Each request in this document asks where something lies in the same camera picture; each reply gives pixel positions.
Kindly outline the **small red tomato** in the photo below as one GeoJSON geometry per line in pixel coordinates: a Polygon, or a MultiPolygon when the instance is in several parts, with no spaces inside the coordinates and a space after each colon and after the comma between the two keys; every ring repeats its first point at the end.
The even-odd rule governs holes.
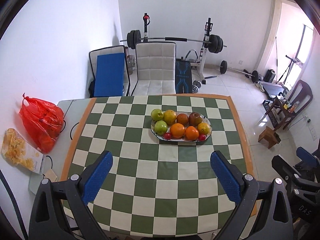
{"type": "Polygon", "coordinates": [[[167,132],[163,135],[163,138],[166,140],[171,140],[171,134],[167,132]]]}
{"type": "Polygon", "coordinates": [[[199,141],[204,141],[206,139],[206,135],[205,134],[201,134],[201,135],[199,135],[199,137],[198,137],[198,140],[199,141]]]}

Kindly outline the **floor barbell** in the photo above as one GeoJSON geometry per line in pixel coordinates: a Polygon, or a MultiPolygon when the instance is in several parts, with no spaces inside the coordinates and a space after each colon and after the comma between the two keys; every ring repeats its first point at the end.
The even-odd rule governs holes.
{"type": "Polygon", "coordinates": [[[251,78],[251,81],[253,83],[257,83],[259,81],[259,73],[254,70],[253,72],[248,72],[247,70],[238,70],[238,69],[235,69],[235,68],[232,68],[232,67],[228,67],[228,64],[225,60],[221,61],[220,63],[220,73],[221,74],[226,74],[226,72],[228,70],[231,70],[233,72],[237,72],[237,73],[241,73],[241,74],[244,74],[246,77],[250,77],[251,78]]]}

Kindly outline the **dark red orange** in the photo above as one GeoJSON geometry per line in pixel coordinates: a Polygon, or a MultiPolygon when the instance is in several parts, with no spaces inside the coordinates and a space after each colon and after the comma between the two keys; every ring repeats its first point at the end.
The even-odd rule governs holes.
{"type": "Polygon", "coordinates": [[[189,116],[185,113],[180,113],[176,118],[176,122],[183,126],[187,126],[187,124],[189,124],[189,116]]]}

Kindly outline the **yellow lemon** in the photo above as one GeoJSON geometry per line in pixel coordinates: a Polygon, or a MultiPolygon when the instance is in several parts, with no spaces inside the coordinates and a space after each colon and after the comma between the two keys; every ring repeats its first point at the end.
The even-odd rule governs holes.
{"type": "Polygon", "coordinates": [[[200,134],[208,135],[211,132],[211,127],[208,123],[202,122],[198,124],[197,130],[200,134]]]}

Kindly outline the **yellow orange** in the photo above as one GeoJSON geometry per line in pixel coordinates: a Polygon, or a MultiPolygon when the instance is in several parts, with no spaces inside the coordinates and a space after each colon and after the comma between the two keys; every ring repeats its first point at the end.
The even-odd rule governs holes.
{"type": "Polygon", "coordinates": [[[164,112],[163,120],[167,123],[167,125],[171,126],[175,123],[176,117],[176,112],[169,109],[164,112]]]}

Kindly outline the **red plastic bag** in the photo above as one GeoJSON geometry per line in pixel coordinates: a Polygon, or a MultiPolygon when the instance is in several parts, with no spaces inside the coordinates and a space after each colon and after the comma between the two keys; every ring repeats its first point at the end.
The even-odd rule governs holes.
{"type": "Polygon", "coordinates": [[[24,95],[19,115],[37,148],[49,153],[63,128],[62,109],[51,102],[24,95]]]}

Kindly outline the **white padded chair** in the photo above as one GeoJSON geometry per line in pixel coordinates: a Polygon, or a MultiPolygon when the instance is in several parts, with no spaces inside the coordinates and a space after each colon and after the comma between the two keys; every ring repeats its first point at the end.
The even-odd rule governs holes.
{"type": "Polygon", "coordinates": [[[175,94],[176,43],[140,42],[136,45],[138,95],[175,94]]]}

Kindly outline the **green apple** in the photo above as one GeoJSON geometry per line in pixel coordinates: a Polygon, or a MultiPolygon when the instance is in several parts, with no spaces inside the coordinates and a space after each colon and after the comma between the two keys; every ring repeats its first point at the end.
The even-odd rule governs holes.
{"type": "Polygon", "coordinates": [[[167,132],[167,130],[168,130],[167,123],[163,120],[157,121],[154,125],[154,131],[158,135],[164,135],[167,132]]]}
{"type": "Polygon", "coordinates": [[[164,117],[164,113],[161,109],[153,109],[151,111],[151,118],[155,122],[162,120],[164,117]]]}

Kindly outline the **green checkered tablecloth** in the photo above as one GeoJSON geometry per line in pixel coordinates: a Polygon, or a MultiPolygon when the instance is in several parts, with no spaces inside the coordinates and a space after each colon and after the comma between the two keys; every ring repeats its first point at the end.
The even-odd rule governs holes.
{"type": "Polygon", "coordinates": [[[80,174],[105,150],[113,165],[88,207],[103,229],[131,236],[184,236],[223,227],[235,205],[212,171],[213,151],[221,151],[241,172],[253,171],[235,105],[221,95],[92,99],[62,178],[80,174]],[[151,131],[156,108],[200,113],[213,131],[205,141],[163,141],[151,131]]]}

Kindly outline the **large bright orange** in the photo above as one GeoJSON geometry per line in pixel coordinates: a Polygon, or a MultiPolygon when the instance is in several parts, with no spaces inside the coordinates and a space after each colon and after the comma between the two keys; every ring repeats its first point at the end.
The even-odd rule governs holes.
{"type": "Polygon", "coordinates": [[[170,126],[170,134],[175,139],[180,139],[184,136],[185,126],[179,123],[174,123],[170,126]]]}

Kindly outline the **dark red apple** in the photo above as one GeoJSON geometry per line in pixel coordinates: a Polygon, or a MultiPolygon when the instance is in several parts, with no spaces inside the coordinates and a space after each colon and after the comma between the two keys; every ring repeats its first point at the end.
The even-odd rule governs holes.
{"type": "Polygon", "coordinates": [[[203,122],[203,118],[199,113],[193,112],[189,115],[189,125],[190,126],[197,127],[198,124],[200,124],[201,122],[203,122]]]}

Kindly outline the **black blue exercise bench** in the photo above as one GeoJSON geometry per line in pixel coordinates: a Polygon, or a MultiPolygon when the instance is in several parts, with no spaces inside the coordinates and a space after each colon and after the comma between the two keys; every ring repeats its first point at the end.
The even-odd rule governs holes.
{"type": "Polygon", "coordinates": [[[189,61],[176,60],[175,90],[177,94],[192,93],[192,73],[189,61]]]}

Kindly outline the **oval floral plate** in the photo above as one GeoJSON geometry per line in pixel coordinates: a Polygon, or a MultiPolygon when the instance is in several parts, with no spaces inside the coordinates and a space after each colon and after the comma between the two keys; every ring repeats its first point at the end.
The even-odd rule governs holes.
{"type": "Polygon", "coordinates": [[[209,119],[199,113],[176,112],[175,123],[151,120],[150,129],[155,137],[169,142],[203,142],[212,134],[209,119]]]}

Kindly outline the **small wooden stool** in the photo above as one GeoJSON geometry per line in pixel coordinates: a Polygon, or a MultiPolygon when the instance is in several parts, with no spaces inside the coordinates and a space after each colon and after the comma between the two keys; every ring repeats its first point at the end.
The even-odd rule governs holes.
{"type": "Polygon", "coordinates": [[[258,142],[261,142],[262,140],[266,140],[268,142],[268,149],[281,142],[280,136],[268,126],[266,126],[264,131],[258,137],[258,142]]]}

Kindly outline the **cereal box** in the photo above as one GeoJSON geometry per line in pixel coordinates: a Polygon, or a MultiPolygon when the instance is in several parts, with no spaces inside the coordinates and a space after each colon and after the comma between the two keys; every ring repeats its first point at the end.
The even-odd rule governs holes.
{"type": "Polygon", "coordinates": [[[1,154],[14,165],[20,165],[36,174],[43,171],[44,155],[29,145],[25,139],[13,128],[6,130],[1,154]]]}

